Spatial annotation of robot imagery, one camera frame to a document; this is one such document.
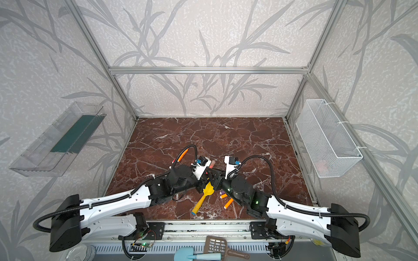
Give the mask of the orange marker pen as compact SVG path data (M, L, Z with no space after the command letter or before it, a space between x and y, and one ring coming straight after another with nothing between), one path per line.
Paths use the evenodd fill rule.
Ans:
M186 149L183 153L181 153L179 159L177 160L178 162L181 162L181 160L184 158L184 156L187 154L189 149Z

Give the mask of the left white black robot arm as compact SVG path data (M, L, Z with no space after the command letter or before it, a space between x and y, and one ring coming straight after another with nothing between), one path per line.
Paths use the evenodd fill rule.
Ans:
M50 252L70 249L92 233L92 225L102 219L167 203L190 189L202 192L209 182L209 169L199 164L179 165L129 191L85 200L72 195L55 212L37 218L33 228L50 234Z

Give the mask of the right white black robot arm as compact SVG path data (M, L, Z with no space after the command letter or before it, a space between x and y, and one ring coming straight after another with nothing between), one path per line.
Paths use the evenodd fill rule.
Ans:
M267 232L319 240L346 256L361 256L359 233L370 224L367 215L350 213L336 203L326 208L285 201L254 189L242 176L227 179L217 169L207 174L215 190L224 190L248 215L265 218Z

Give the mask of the orange capped marker lower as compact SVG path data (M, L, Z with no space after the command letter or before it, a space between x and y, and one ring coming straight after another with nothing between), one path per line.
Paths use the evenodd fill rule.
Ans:
M224 209L228 209L229 206L234 202L234 199L230 199L225 205L224 205Z

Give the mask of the yellow toy shovel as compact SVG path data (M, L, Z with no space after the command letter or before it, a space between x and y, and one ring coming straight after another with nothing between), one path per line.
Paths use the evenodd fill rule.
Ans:
M196 204L196 206L192 210L193 215L197 215L197 213L199 212L199 210L200 210L202 204L204 203L205 199L208 196L211 196L213 193L214 193L214 188L213 188L211 182L209 182L206 185L205 189L203 190L203 196L200 198L200 200L198 201L198 203Z

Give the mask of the brown toy slotted spatula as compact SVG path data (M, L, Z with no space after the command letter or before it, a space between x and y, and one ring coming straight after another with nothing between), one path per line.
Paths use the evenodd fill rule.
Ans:
M246 261L250 260L250 254L234 251L228 247L226 239L215 236L207 236L203 253L220 253L222 261L226 261L229 257L241 258Z

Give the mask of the teal toy shovel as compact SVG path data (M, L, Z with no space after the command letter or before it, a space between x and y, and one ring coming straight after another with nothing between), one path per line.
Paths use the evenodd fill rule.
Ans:
M192 247L179 248L174 255L174 261L221 261L221 253L195 254Z

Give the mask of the clear round dish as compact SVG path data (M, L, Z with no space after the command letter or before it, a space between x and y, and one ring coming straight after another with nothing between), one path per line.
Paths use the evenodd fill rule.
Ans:
M96 249L92 245L80 244L72 248L65 256L65 261L92 261Z

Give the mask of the aluminium mounting rail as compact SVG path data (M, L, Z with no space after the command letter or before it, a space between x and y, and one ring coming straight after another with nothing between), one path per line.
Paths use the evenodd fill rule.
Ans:
M269 232L264 220L165 220L148 223L150 232L143 236L128 236L128 240L162 242L203 242L207 236L222 237L230 242L245 242L251 240L284 240L289 236L297 239L310 239L319 246L329 246L324 240L320 241L309 234L301 232ZM120 240L123 232L133 232L132 217L112 217L94 223L90 233L83 237L84 241Z

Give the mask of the clear plastic wall bin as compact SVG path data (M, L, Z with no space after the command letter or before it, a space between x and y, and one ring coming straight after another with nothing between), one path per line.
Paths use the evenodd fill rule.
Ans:
M107 116L102 105L74 102L9 167L25 177L61 177Z

